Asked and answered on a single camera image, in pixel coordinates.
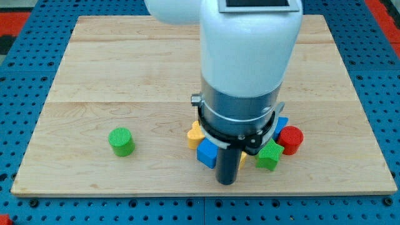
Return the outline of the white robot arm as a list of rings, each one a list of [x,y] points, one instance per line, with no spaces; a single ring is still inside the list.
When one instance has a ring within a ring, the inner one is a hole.
[[[292,1],[146,0],[173,25],[200,28],[201,92],[193,95],[206,137],[223,149],[257,154],[272,138],[276,101],[303,18]]]

